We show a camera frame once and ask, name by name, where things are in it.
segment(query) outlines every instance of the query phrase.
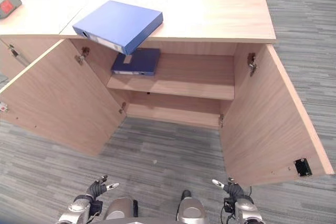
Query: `desk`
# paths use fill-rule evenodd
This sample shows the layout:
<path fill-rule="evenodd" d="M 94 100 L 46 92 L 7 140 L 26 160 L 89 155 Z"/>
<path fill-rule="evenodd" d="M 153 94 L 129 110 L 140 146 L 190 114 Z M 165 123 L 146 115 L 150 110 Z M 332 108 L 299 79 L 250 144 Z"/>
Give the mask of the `desk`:
<path fill-rule="evenodd" d="M 9 108 L 2 119 L 89 155 L 126 116 L 218 129 L 226 171 L 242 185 L 298 179 L 302 158 L 314 175 L 333 173 L 271 44 L 266 0 L 115 0 L 163 11 L 141 45 L 161 49 L 154 77 L 112 75 L 117 52 L 74 33 L 71 25 L 104 1 L 89 1 L 62 31 L 20 30 L 42 52 L 0 90 Z M 1 25 L 7 44 L 14 32 Z M 57 41 L 43 51 L 42 39 Z M 90 54 L 80 65 L 83 47 Z"/>

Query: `blue binder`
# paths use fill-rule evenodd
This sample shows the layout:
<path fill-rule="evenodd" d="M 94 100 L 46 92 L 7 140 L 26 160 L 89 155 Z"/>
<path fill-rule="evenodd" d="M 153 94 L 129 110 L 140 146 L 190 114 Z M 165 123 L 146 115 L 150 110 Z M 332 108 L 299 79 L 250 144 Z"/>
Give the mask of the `blue binder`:
<path fill-rule="evenodd" d="M 129 55 L 163 22 L 162 12 L 108 1 L 73 25 L 75 32 Z"/>
<path fill-rule="evenodd" d="M 153 76 L 159 57 L 160 50 L 153 48 L 139 48 L 131 55 L 118 54 L 112 73 Z"/>

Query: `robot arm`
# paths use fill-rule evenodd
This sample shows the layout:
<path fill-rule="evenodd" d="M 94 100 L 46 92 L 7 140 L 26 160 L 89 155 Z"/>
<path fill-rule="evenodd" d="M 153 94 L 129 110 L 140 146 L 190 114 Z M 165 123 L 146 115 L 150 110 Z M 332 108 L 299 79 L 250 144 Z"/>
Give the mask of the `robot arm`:
<path fill-rule="evenodd" d="M 97 200 L 97 197 L 119 186 L 119 183 L 106 186 L 103 184 L 106 181 L 107 175 L 94 181 L 85 195 L 79 195 L 74 199 L 57 224 L 86 224 L 91 216 L 98 216 L 101 213 L 103 202 Z"/>
<path fill-rule="evenodd" d="M 238 224 L 265 224 L 252 198 L 245 195 L 244 190 L 233 179 L 230 178 L 228 184 L 215 179 L 212 182 L 230 195 L 229 198 L 224 198 L 224 209 L 236 217 Z"/>

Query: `desk top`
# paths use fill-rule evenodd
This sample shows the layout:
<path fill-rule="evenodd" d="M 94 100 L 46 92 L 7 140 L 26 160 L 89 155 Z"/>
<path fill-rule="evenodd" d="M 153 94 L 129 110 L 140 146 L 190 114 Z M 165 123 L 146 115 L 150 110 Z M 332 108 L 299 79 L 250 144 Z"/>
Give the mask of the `desk top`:
<path fill-rule="evenodd" d="M 94 0 L 61 32 L 107 0 Z M 266 0 L 114 0 L 163 12 L 163 24 L 148 40 L 273 43 L 276 36 Z"/>
<path fill-rule="evenodd" d="M 0 19 L 0 36 L 55 36 L 88 3 L 88 0 L 21 0 L 10 16 Z"/>
<path fill-rule="evenodd" d="M 0 36 L 81 38 L 72 25 L 107 0 L 23 0 L 0 21 Z M 114 0 L 157 9 L 164 23 L 148 40 L 273 43 L 266 0 Z"/>

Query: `cabinet door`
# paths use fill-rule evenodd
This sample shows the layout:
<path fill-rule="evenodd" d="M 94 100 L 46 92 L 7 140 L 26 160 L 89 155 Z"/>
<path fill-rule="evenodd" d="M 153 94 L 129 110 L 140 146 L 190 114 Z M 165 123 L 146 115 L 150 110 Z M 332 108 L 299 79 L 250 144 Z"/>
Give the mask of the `cabinet door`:
<path fill-rule="evenodd" d="M 252 76 L 247 64 L 250 53 L 255 53 L 257 65 Z M 298 179 L 294 161 L 302 158 L 307 159 L 313 175 L 333 174 L 272 45 L 238 45 L 235 100 L 220 131 L 226 171 L 243 185 Z"/>
<path fill-rule="evenodd" d="M 38 38 L 33 36 L 2 38 L 8 48 L 12 46 L 28 63 L 33 62 L 58 40 L 56 38 Z"/>
<path fill-rule="evenodd" d="M 96 155 L 125 118 L 79 52 L 60 40 L 0 91 L 8 105 L 2 119 L 36 134 Z"/>
<path fill-rule="evenodd" d="M 24 68 L 25 66 L 11 55 L 7 45 L 0 40 L 0 72 L 12 80 Z"/>

